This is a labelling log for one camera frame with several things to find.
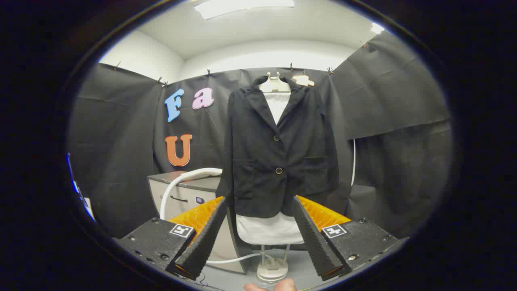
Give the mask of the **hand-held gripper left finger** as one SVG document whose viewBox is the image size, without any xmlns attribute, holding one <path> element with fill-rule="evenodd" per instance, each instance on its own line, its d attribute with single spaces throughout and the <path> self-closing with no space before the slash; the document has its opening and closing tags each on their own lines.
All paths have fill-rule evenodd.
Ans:
<svg viewBox="0 0 517 291">
<path fill-rule="evenodd" d="M 226 204 L 221 196 L 170 220 L 151 218 L 118 244 L 152 269 L 195 280 L 212 252 Z"/>
</svg>

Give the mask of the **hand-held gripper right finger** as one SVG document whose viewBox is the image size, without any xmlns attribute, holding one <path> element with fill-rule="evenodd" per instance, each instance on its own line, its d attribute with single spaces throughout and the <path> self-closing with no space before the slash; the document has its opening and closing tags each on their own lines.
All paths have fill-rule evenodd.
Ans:
<svg viewBox="0 0 517 291">
<path fill-rule="evenodd" d="M 360 271 L 405 242 L 369 219 L 349 219 L 299 195 L 292 201 L 292 213 L 322 280 Z"/>
</svg>

